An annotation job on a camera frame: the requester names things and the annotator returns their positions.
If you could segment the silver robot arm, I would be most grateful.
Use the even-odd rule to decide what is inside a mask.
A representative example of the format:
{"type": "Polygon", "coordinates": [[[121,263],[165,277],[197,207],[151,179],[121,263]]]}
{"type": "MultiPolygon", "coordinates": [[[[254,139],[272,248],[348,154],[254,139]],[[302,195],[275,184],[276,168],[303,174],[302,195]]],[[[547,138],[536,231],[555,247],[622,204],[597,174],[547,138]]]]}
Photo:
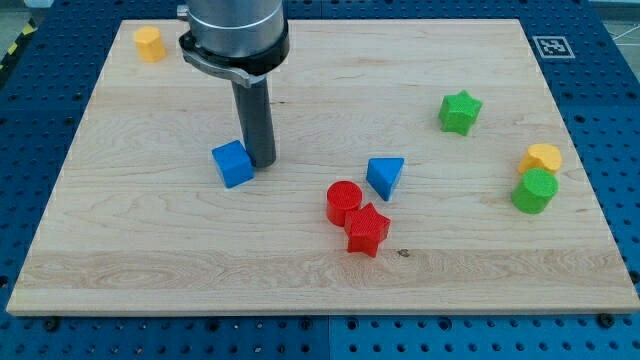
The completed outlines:
{"type": "Polygon", "coordinates": [[[178,17],[189,24],[179,38],[184,60],[231,82],[244,145],[256,168],[277,158],[267,75],[289,53],[281,0],[186,0],[178,17]]]}

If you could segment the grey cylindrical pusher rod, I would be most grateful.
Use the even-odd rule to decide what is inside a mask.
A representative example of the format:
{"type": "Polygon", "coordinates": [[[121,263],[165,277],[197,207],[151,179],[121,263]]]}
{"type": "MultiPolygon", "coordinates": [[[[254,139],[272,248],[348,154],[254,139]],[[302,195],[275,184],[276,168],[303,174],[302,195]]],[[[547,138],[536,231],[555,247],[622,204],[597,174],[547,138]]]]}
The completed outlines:
{"type": "Polygon", "coordinates": [[[250,87],[232,84],[244,145],[255,168],[267,168],[277,158],[268,81],[250,87]]]}

